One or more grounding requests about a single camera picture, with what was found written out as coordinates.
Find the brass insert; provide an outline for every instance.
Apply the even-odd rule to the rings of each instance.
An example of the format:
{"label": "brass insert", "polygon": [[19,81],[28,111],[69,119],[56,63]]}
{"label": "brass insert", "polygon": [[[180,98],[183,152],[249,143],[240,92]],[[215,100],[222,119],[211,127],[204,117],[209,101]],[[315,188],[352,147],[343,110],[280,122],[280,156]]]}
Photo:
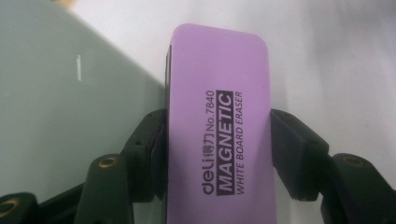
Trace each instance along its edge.
{"label": "brass insert", "polygon": [[108,167],[114,166],[115,164],[117,164],[117,159],[114,157],[108,157],[108,158],[102,159],[99,162],[99,166],[102,168],[108,168]]}
{"label": "brass insert", "polygon": [[0,203],[0,207],[5,208],[0,210],[0,218],[6,217],[8,214],[12,213],[18,207],[18,204],[20,203],[16,199],[10,199],[8,201]]}
{"label": "brass insert", "polygon": [[356,168],[361,168],[364,166],[364,161],[362,161],[361,159],[359,159],[357,157],[345,156],[343,158],[343,161],[346,164],[356,167]]}

